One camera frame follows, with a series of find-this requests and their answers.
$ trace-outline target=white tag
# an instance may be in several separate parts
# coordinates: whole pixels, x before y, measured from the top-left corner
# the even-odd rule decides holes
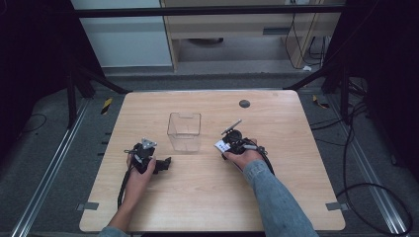
[[[218,141],[213,146],[215,146],[221,153],[224,153],[231,148],[228,144],[224,143],[223,140]]]

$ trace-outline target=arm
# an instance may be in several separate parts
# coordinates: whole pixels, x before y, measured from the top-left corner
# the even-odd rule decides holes
[[[242,155],[225,152],[224,156],[243,171],[252,187],[266,236],[317,236],[292,194],[272,175],[257,151],[246,150]]]
[[[124,232],[128,230],[135,208],[145,193],[155,164],[156,160],[153,158],[148,164],[147,170],[142,175],[136,169],[132,169],[126,183],[124,201],[108,226],[101,231],[99,236],[125,236]]]

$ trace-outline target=metal bracket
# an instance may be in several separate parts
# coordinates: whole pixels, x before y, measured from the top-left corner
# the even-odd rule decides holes
[[[239,119],[235,124],[225,129],[225,131],[221,134],[224,135],[228,133],[230,130],[233,130],[239,123],[241,123],[241,119]]]
[[[85,210],[85,209],[97,210],[98,206],[99,204],[97,202],[78,203],[76,206],[76,210]]]
[[[339,202],[331,202],[331,203],[326,203],[326,207],[327,210],[349,210],[349,205],[347,205],[346,203],[339,203]]]
[[[149,149],[151,147],[156,146],[157,145],[157,142],[148,140],[147,138],[143,137],[141,139],[141,144],[142,144],[142,149],[146,150],[146,149]]]

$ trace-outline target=black metal frame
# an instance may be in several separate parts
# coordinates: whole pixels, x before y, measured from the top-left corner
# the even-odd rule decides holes
[[[347,5],[347,4],[328,4],[328,5],[265,5],[265,6],[213,6],[213,7],[175,7],[175,8],[133,8],[133,9],[94,9],[94,10],[74,10],[74,11],[53,11],[49,10],[46,14],[49,17],[75,17],[75,18],[114,18],[114,17],[151,17],[151,16],[197,16],[197,15],[241,15],[241,14],[295,14],[295,13],[341,13],[343,11],[359,11],[365,10],[364,5]],[[285,90],[298,90],[302,86],[309,82],[326,75],[334,75],[334,79],[330,79],[329,76],[324,82],[322,89],[325,93],[334,91],[337,86],[341,85],[341,114],[343,118],[347,117],[348,114],[348,96],[349,96],[349,79],[348,69],[345,66],[345,60],[340,59],[341,56],[336,56],[334,60],[326,60],[325,64],[318,71],[312,75],[304,78],[300,82],[297,82],[289,87],[284,88]],[[110,89],[125,94],[128,90],[122,89],[105,78],[99,77],[94,73],[89,72],[87,69],[80,69],[74,67],[75,62],[71,62],[68,79],[68,103],[70,111],[70,122],[69,126],[75,120],[75,98],[74,98],[74,84],[71,78],[71,71],[77,71],[84,74],[91,79],[94,79]],[[92,97],[93,88],[90,84],[81,83],[78,80],[78,84],[84,84],[84,91],[87,97]]]

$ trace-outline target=black cable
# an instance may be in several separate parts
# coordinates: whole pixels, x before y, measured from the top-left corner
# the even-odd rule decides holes
[[[290,53],[288,51],[288,37],[289,37],[289,35],[291,33],[291,30],[293,30],[293,33],[295,35],[295,41],[296,41],[296,44],[298,45],[299,55],[300,55],[302,61],[304,61],[307,64],[307,66],[318,65],[319,63],[309,63],[309,62],[305,61],[304,56],[302,55],[301,45],[299,44],[299,40],[298,40],[298,37],[296,35],[295,23],[294,22],[295,22],[295,13],[293,13],[293,19],[292,19],[292,22],[291,22],[291,26],[290,26],[289,32],[287,33],[286,40],[285,40],[286,52],[287,52],[287,55],[288,55],[288,57],[290,59],[291,65],[293,66],[294,69],[302,69],[302,67],[296,67],[295,65],[293,65],[293,61],[292,61],[291,56],[290,56]]]
[[[321,53],[320,53],[320,67],[323,66],[325,55],[326,55],[326,37],[323,37],[323,44],[321,45]]]
[[[261,154],[261,156],[262,156],[263,160],[265,161],[266,165],[268,166],[269,170],[275,176],[274,167],[272,167],[271,161],[269,161],[269,158],[267,156],[268,152],[265,150],[265,147],[258,146],[255,142],[253,142],[250,139],[246,139],[246,140],[250,141],[249,143],[251,143],[252,145],[257,147],[257,151],[259,152],[259,154]]]
[[[43,122],[41,123],[41,125],[39,125],[39,126],[37,126],[35,128],[28,129],[28,130],[23,130],[22,131],[23,133],[38,130],[38,129],[40,129],[46,123],[46,116],[43,115],[43,114],[33,114],[33,115],[31,115],[31,117],[43,117]]]
[[[126,183],[128,182],[130,172],[134,167],[129,165],[129,168],[126,170],[126,174],[124,175],[123,183],[121,184],[120,194],[118,195],[118,208],[120,208],[121,204],[123,203],[123,196],[126,190]]]
[[[322,40],[322,41],[323,41],[323,43],[322,43],[322,46],[321,46],[320,52],[312,52],[312,51],[311,51],[311,49],[312,49],[312,46],[313,46],[313,44],[314,44],[315,39],[316,39],[316,37],[313,37],[313,39],[311,40],[310,46],[308,47],[308,55],[309,55],[312,59],[315,59],[315,60],[322,60],[322,59],[324,59],[324,52],[325,52],[325,48],[326,48],[326,45],[325,45],[325,37],[323,37],[323,40]]]
[[[358,86],[356,83],[354,83],[352,80],[349,80],[349,85],[356,90],[360,95],[366,96],[367,92],[362,88],[361,86]]]
[[[319,139],[319,138],[314,138],[314,140],[321,141],[321,142],[324,142],[324,143],[327,143],[327,144],[331,144],[331,145],[345,146],[345,144],[338,144],[338,143],[334,143],[334,142],[322,140],[322,139]]]
[[[340,195],[342,195],[342,194],[345,194],[345,198],[346,198],[346,200],[347,200],[347,203],[348,203],[348,205],[350,206],[350,208],[354,211],[354,213],[362,220],[362,221],[364,221],[364,223],[366,223],[368,226],[370,226],[372,229],[374,229],[375,231],[377,231],[377,232],[379,232],[379,233],[381,233],[381,234],[384,234],[384,235],[389,235],[389,236],[405,236],[405,235],[407,235],[411,230],[412,230],[412,228],[413,228],[413,217],[412,217],[412,215],[411,215],[411,213],[410,213],[410,211],[407,209],[407,207],[406,207],[406,205],[405,205],[405,203],[401,200],[401,198],[399,198],[394,192],[392,192],[391,190],[389,190],[389,189],[387,189],[387,188],[385,188],[385,187],[383,187],[383,186],[380,186],[380,185],[377,185],[377,184],[372,184],[372,183],[360,183],[360,184],[356,184],[356,185],[353,185],[353,186],[350,186],[350,187],[348,187],[348,184],[347,184],[347,179],[346,179],[346,177],[347,177],[347,174],[346,174],[346,164],[347,164],[347,153],[348,153],[348,146],[349,146],[349,144],[350,144],[350,142],[351,142],[351,134],[354,132],[354,127],[353,127],[353,121],[354,121],[354,114],[355,113],[352,113],[352,116],[350,116],[349,117],[349,127],[350,127],[350,129],[349,129],[349,132],[348,132],[348,138],[347,138],[347,140],[346,140],[346,142],[345,142],[345,146],[344,146],[344,153],[343,153],[343,186],[344,186],[344,190],[343,191],[341,191],[341,192],[339,192],[337,195],[336,195],[336,198],[338,197],[338,196],[340,196]],[[407,230],[406,231],[404,231],[404,232],[402,232],[402,233],[396,233],[396,234],[394,234],[394,233],[391,233],[391,232],[388,232],[388,231],[386,231],[386,230],[383,230],[383,229],[380,229],[380,228],[378,228],[378,227],[376,227],[376,226],[374,226],[373,224],[371,224],[369,221],[367,221],[365,218],[363,218],[357,211],[356,211],[356,209],[355,209],[355,207],[354,207],[354,205],[353,205],[353,203],[352,203],[352,201],[351,201],[351,199],[350,199],[350,197],[349,197],[349,194],[348,194],[348,190],[351,190],[351,189],[354,189],[354,188],[357,188],[357,187],[362,187],[362,186],[373,186],[373,187],[377,187],[377,188],[380,188],[380,189],[383,189],[383,190],[386,190],[394,199],[396,199],[397,200],[397,202],[402,206],[402,208],[406,211],[406,213],[407,213],[407,216],[408,216],[408,219],[409,219],[409,226],[407,227]]]
[[[356,108],[356,109],[355,109],[355,107],[356,107],[356,106],[354,106],[353,111],[352,111],[350,114],[348,114],[348,118],[350,118],[350,117],[356,117],[357,115],[359,115],[359,114],[363,113],[365,110],[360,111],[360,112],[359,112],[358,110],[362,109],[362,108],[363,108],[363,107],[365,107],[365,106],[366,106],[366,105],[362,105],[361,107]],[[314,130],[324,129],[324,128],[327,128],[327,127],[333,126],[333,125],[335,125],[335,124],[337,124],[337,123],[339,123],[339,122],[341,122],[341,121],[345,120],[344,118],[334,118],[334,119],[337,119],[337,120],[336,120],[336,121],[334,121],[334,122],[332,122],[332,123],[329,123],[329,124],[327,124],[327,125],[323,125],[323,126],[319,126],[319,127],[314,127],[314,128],[312,128],[311,130],[312,130],[312,131],[314,131]],[[331,120],[334,120],[334,119],[330,119],[330,120],[326,120],[326,121],[316,122],[316,123],[311,124],[310,126],[312,126],[312,125],[314,125],[314,124],[320,124],[320,123],[323,123],[323,122],[331,121]]]

